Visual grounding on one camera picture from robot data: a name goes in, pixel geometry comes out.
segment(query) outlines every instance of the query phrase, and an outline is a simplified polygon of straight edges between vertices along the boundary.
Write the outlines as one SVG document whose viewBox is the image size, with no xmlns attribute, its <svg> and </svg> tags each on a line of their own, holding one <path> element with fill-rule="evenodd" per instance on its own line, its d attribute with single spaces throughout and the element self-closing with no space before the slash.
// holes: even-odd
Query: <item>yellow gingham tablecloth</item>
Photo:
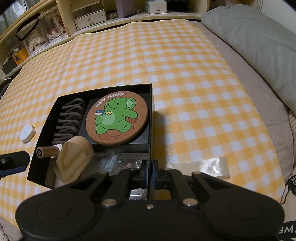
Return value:
<svg viewBox="0 0 296 241">
<path fill-rule="evenodd" d="M 0 153 L 32 156 L 58 96 L 140 83 L 153 84 L 160 162 L 225 156 L 229 182 L 280 197 L 277 155 L 252 100 L 206 35 L 184 19 L 82 34 L 29 61 L 0 101 Z M 27 144 L 19 139 L 25 124 L 36 129 Z M 0 215 L 14 225 L 17 206 L 48 190 L 27 180 L 28 169 L 0 180 Z"/>
</svg>

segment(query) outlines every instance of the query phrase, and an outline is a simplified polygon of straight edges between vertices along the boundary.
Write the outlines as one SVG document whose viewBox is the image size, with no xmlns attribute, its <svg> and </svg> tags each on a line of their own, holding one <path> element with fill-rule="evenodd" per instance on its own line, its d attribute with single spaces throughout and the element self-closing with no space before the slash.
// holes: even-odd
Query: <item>clear plastic bag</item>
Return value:
<svg viewBox="0 0 296 241">
<path fill-rule="evenodd" d="M 120 161 L 120 153 L 117 149 L 108 149 L 104 152 L 94 153 L 93 158 L 84 169 L 81 178 L 88 177 L 94 173 L 105 171 L 111 172 L 116 163 Z"/>
<path fill-rule="evenodd" d="M 109 172 L 109 175 L 117 175 L 121 170 L 124 169 L 140 168 L 142 160 L 148 161 L 148 157 L 122 156 L 117 149 L 108 149 L 104 152 L 94 153 L 93 158 L 84 169 L 81 178 L 88 177 L 100 171 Z M 129 199 L 147 199 L 147 189 L 137 188 L 131 190 Z"/>
</svg>

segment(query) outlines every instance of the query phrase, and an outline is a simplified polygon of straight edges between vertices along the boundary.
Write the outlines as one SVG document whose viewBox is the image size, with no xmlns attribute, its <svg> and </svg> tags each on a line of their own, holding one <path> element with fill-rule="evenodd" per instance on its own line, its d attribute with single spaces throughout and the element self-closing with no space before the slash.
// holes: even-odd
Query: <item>small blue bird illustration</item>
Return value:
<svg viewBox="0 0 296 241">
<path fill-rule="evenodd" d="M 95 115 L 102 115 L 104 114 L 105 110 L 96 110 Z"/>
</svg>

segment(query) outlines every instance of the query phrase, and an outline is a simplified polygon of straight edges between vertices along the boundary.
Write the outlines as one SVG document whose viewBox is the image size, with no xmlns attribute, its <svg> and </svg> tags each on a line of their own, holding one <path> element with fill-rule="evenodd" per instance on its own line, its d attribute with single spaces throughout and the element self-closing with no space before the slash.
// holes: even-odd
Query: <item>black bag handle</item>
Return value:
<svg viewBox="0 0 296 241">
<path fill-rule="evenodd" d="M 29 19 L 27 19 L 26 21 L 24 21 L 22 23 L 22 25 L 20 27 L 17 28 L 17 32 L 15 33 L 15 36 L 17 37 L 17 39 L 19 41 L 23 41 L 26 39 L 26 37 L 28 37 L 30 35 L 30 33 L 33 32 L 33 30 L 37 27 L 38 23 L 39 23 L 39 19 L 38 17 L 40 16 L 40 13 L 35 14 L 34 16 L 30 17 Z M 36 23 L 34 24 L 34 26 L 30 29 L 30 31 L 23 37 L 20 38 L 17 33 L 23 28 L 25 27 L 27 24 L 29 24 L 30 22 L 34 21 L 35 19 L 37 19 Z"/>
</svg>

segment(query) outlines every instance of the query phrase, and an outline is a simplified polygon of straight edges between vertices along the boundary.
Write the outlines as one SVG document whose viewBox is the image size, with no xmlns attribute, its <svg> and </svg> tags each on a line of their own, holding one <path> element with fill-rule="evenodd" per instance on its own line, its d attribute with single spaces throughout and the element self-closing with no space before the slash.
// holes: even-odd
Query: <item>green elephant illustration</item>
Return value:
<svg viewBox="0 0 296 241">
<path fill-rule="evenodd" d="M 104 134 L 107 130 L 127 132 L 132 124 L 126 121 L 126 117 L 135 119 L 138 113 L 132 109 L 136 106 L 134 98 L 112 98 L 105 104 L 105 110 L 96 110 L 96 133 Z"/>
</svg>

